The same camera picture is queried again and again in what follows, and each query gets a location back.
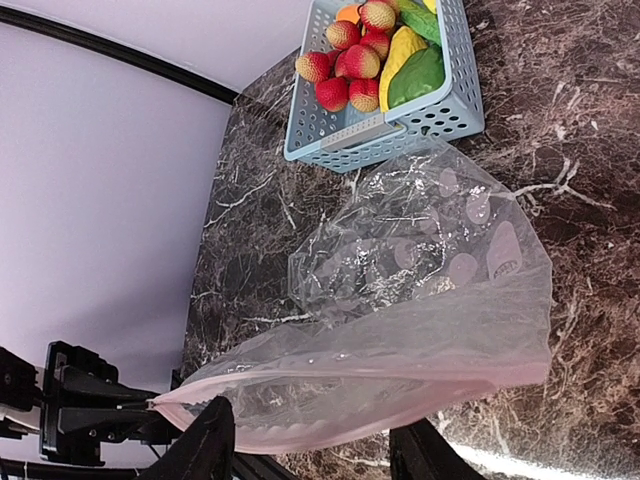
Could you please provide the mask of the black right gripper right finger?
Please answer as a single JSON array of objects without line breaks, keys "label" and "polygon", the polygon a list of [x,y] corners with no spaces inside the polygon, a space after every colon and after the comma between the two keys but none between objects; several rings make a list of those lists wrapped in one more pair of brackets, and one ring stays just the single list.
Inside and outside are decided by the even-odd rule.
[{"label": "black right gripper right finger", "polygon": [[427,420],[389,432],[393,480],[485,480]]}]

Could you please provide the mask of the red lychee bunch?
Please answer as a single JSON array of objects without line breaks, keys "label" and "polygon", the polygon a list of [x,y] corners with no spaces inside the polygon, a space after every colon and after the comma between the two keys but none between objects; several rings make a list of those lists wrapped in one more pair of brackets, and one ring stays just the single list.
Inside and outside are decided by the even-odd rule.
[{"label": "red lychee bunch", "polygon": [[362,1],[360,21],[335,21],[316,38],[329,46],[309,51],[295,62],[297,74],[315,88],[320,106],[340,112],[352,106],[371,113],[379,107],[379,81],[398,16],[396,1]]}]

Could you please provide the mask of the clear zip top bag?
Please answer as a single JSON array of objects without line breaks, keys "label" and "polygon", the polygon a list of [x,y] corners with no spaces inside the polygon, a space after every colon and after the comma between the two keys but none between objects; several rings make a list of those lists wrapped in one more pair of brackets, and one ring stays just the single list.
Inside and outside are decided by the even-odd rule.
[{"label": "clear zip top bag", "polygon": [[149,407],[188,428],[232,405],[236,448],[353,442],[546,378],[552,264],[515,195],[431,140],[382,163],[290,256],[303,311]]}]

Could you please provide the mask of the light blue plastic basket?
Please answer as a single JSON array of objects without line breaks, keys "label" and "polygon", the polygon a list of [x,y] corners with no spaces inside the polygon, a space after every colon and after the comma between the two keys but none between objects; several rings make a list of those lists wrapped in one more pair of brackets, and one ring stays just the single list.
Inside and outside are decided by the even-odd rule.
[{"label": "light blue plastic basket", "polygon": [[295,77],[284,158],[346,173],[394,158],[430,140],[451,141],[485,128],[482,95],[464,3],[438,1],[445,80],[436,91],[388,112],[354,107],[332,113],[315,87]]}]

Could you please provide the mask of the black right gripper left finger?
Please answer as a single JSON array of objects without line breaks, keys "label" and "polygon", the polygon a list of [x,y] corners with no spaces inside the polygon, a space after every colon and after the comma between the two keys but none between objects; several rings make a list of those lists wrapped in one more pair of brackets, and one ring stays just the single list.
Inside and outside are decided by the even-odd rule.
[{"label": "black right gripper left finger", "polygon": [[224,397],[216,397],[167,453],[137,479],[231,479],[234,450],[231,403]]}]

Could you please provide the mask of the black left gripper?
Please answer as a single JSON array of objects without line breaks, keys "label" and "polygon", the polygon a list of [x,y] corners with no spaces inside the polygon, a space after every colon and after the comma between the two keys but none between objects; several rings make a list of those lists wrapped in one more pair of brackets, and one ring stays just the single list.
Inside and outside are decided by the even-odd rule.
[{"label": "black left gripper", "polygon": [[168,445],[180,436],[154,411],[108,409],[156,396],[118,379],[118,369],[98,354],[64,341],[49,344],[43,368],[2,348],[1,435],[37,434],[40,456],[67,465],[102,465],[102,442]]}]

